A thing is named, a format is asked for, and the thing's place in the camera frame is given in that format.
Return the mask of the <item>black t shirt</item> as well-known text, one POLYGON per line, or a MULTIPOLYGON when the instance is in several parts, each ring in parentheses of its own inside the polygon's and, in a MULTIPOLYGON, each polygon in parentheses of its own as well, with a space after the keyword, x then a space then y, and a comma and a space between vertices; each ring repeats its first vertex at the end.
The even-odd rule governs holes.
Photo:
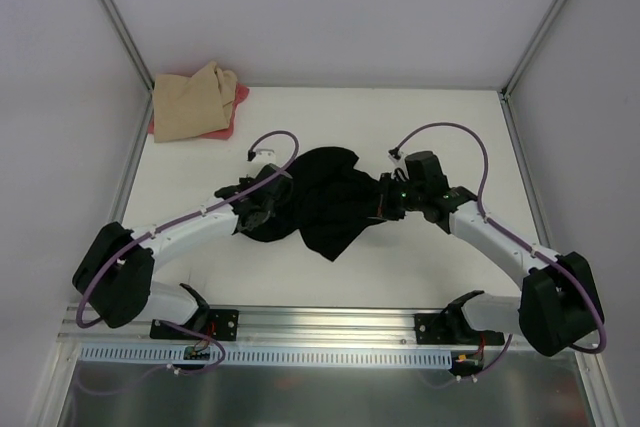
POLYGON ((269 243, 299 232, 306 247, 335 261, 367 228, 382 224, 379 182, 356 168, 357 154, 343 147, 315 148, 286 169, 288 191, 261 225, 244 230, 269 243))

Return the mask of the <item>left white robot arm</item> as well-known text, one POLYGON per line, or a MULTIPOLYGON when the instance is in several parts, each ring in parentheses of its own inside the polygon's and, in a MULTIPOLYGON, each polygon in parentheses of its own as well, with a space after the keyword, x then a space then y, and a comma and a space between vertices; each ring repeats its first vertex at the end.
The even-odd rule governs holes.
POLYGON ((154 279, 166 264, 218 237, 251 231, 275 216, 291 194, 292 177, 263 167, 256 177, 215 191, 197 209, 159 225, 127 229, 111 222, 100 229, 72 277, 81 304, 97 314, 77 325, 102 321, 116 329, 133 321, 173 324, 186 338, 207 329, 210 307, 191 286, 171 286, 154 279))

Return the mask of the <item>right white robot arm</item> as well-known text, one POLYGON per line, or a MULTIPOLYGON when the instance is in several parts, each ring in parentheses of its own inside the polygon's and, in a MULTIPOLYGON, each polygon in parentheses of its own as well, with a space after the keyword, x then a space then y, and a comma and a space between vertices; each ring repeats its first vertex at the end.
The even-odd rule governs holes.
POLYGON ((483 254, 519 290, 495 296, 474 290, 451 301, 428 325, 459 344, 489 332, 524 337, 551 357, 591 333, 601 333, 604 313, 587 260, 576 252, 561 255, 502 227, 480 205, 476 194, 452 187, 431 151, 410 155, 393 149, 390 173, 380 177, 380 218, 397 221, 409 212, 483 254))

